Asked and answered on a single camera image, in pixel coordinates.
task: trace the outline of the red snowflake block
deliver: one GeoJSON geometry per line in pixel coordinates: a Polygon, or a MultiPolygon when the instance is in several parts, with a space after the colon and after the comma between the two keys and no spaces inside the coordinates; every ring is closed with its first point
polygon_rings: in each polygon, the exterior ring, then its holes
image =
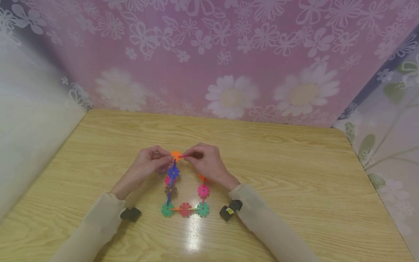
{"type": "Polygon", "coordinates": [[[179,213],[184,218],[188,218],[192,213],[192,210],[189,210],[190,208],[192,208],[192,206],[189,203],[182,203],[181,206],[179,207],[180,209],[179,213]]]}
{"type": "Polygon", "coordinates": [[[210,189],[206,185],[202,184],[198,187],[198,195],[201,198],[206,198],[210,195],[210,189]]]}
{"type": "Polygon", "coordinates": [[[164,179],[164,182],[166,184],[166,186],[170,186],[170,176],[166,176],[166,178],[164,179]]]}

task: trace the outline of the orange snowflake block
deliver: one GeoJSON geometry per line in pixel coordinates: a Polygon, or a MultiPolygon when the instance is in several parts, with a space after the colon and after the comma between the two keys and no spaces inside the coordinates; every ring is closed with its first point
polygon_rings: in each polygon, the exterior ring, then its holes
{"type": "Polygon", "coordinates": [[[173,160],[176,160],[176,162],[179,162],[179,160],[181,160],[182,158],[180,158],[180,156],[182,155],[181,152],[179,150],[176,151],[172,151],[172,153],[170,153],[173,157],[173,160]]]}
{"type": "Polygon", "coordinates": [[[198,173],[198,175],[199,175],[199,178],[200,178],[202,181],[205,181],[205,180],[206,180],[206,177],[204,177],[201,173],[198,173]]]}

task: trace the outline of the wood grain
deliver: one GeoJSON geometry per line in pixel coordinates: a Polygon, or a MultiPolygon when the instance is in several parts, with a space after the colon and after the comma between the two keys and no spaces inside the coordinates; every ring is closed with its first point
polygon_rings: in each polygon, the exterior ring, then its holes
{"type": "MultiPolygon", "coordinates": [[[[94,109],[0,225],[0,261],[47,261],[95,200],[112,188],[139,149],[183,152],[217,145],[231,173],[260,192],[322,261],[413,261],[345,136],[336,129],[94,109]]],[[[175,206],[198,203],[199,178],[179,163],[175,206]]],[[[123,222],[95,261],[274,261],[267,248],[220,208],[210,184],[206,218],[165,218],[162,176],[129,197],[143,215],[123,222]]]]}

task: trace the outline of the pink floral wallpaper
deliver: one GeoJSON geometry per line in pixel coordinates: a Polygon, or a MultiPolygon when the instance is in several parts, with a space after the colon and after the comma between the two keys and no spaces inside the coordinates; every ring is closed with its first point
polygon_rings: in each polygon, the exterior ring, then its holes
{"type": "Polygon", "coordinates": [[[321,127],[419,23],[419,0],[13,2],[78,103],[321,127]]]}

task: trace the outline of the beige sleeve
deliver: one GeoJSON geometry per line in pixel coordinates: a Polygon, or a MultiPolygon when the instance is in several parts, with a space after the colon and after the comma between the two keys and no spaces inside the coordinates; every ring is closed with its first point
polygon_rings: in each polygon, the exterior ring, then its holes
{"type": "Polygon", "coordinates": [[[92,262],[121,224],[125,200],[103,194],[50,262],[92,262]]]}
{"type": "Polygon", "coordinates": [[[310,247],[263,201],[248,184],[241,184],[229,193],[231,200],[240,200],[237,213],[252,231],[281,262],[319,262],[310,247]]]}

